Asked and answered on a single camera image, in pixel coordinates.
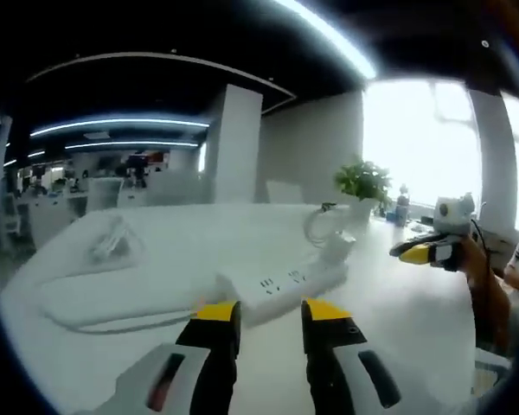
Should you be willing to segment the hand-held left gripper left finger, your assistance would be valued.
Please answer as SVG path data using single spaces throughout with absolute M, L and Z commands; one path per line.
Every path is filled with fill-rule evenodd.
M 119 376 L 117 414 L 227 414 L 237 380 L 240 302 L 202 306 L 174 343 Z

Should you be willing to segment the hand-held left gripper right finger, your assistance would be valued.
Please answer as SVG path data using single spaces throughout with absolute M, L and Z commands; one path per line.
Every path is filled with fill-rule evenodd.
M 301 320 L 306 379 L 316 414 L 414 414 L 411 386 L 392 369 L 351 314 L 324 300 L 305 298 Z

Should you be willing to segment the person's right hand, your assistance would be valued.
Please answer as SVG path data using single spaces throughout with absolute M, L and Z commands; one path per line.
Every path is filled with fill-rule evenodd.
M 464 273 L 471 289 L 489 289 L 496 282 L 484 249 L 471 236 L 460 241 L 463 259 L 459 270 Z

